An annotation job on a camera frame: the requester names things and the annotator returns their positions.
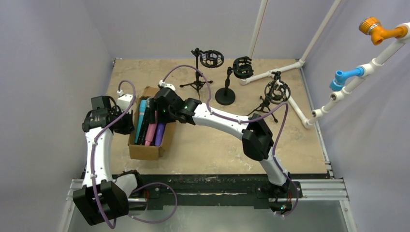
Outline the teal toy microphone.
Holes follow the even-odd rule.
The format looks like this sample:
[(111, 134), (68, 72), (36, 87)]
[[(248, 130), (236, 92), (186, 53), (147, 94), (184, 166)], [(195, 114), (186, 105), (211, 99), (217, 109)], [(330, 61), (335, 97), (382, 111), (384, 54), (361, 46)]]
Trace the teal toy microphone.
[(137, 130), (136, 130), (136, 135), (135, 135), (135, 140), (134, 140), (135, 145), (138, 142), (138, 137), (141, 131), (143, 121), (144, 121), (144, 114), (145, 114), (146, 106), (147, 106), (146, 100), (141, 100), (139, 104), (139, 116), (138, 116)]

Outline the purple toy microphone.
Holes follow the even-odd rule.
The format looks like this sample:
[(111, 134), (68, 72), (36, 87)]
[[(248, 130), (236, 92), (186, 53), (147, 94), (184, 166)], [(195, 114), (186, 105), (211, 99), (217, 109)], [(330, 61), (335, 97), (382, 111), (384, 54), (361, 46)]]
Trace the purple toy microphone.
[(160, 146), (162, 144), (165, 127), (166, 127), (165, 123), (157, 124), (154, 146)]

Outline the plain black microphone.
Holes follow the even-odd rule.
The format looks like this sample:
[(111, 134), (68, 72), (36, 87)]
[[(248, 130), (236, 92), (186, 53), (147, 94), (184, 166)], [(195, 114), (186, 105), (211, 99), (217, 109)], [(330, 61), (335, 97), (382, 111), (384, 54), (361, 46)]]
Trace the plain black microphone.
[(151, 101), (153, 100), (152, 97), (147, 98), (146, 100), (146, 110), (145, 110), (145, 114), (144, 114), (144, 118), (143, 118), (143, 124), (142, 124), (142, 129), (141, 129), (141, 138), (140, 138), (140, 145), (144, 145), (145, 144), (145, 138), (146, 138), (146, 133), (148, 130), (148, 126), (150, 124), (151, 121)]

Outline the pink toy microphone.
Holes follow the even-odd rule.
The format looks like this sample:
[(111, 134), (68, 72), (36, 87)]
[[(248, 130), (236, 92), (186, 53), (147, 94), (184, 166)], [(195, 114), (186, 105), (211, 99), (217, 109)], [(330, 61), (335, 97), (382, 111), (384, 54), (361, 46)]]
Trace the pink toy microphone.
[(146, 137), (145, 137), (145, 142), (144, 142), (145, 146), (150, 146), (151, 143), (153, 142), (154, 135), (155, 135), (155, 132), (156, 132), (156, 128), (157, 128), (157, 122), (150, 123), (148, 125), (147, 132), (146, 132)]

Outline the brown cardboard box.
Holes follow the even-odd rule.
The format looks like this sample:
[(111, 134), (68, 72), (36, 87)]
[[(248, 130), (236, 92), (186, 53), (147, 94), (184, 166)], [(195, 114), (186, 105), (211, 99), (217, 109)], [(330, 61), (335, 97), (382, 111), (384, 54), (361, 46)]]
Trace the brown cardboard box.
[(133, 113), (135, 131), (128, 138), (129, 156), (133, 160), (158, 160), (169, 151), (176, 123), (151, 123), (148, 98), (155, 96), (157, 87), (147, 86), (136, 100)]

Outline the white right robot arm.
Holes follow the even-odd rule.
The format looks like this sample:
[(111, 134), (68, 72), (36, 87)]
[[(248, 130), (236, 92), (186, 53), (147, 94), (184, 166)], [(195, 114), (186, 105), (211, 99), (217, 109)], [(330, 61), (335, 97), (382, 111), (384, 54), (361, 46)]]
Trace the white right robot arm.
[(283, 187), (289, 173), (276, 158), (276, 141), (263, 117), (239, 116), (209, 107), (200, 100), (183, 100), (168, 87), (161, 88), (150, 100), (160, 123), (178, 121), (182, 124), (206, 126), (234, 136), (242, 142), (243, 153), (257, 161), (265, 170), (271, 185)]

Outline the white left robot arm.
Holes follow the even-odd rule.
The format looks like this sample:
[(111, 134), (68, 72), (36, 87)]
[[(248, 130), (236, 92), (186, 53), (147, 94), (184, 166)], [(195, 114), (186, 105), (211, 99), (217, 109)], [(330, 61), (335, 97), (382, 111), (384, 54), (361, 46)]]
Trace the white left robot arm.
[(116, 102), (110, 96), (91, 98), (92, 109), (82, 123), (87, 142), (87, 162), (80, 189), (73, 192), (73, 201), (90, 225), (109, 222), (129, 212), (129, 201), (138, 186), (139, 173), (127, 171), (113, 178), (110, 168), (111, 145), (115, 133), (128, 135), (134, 131), (132, 105), (135, 96), (124, 94)]

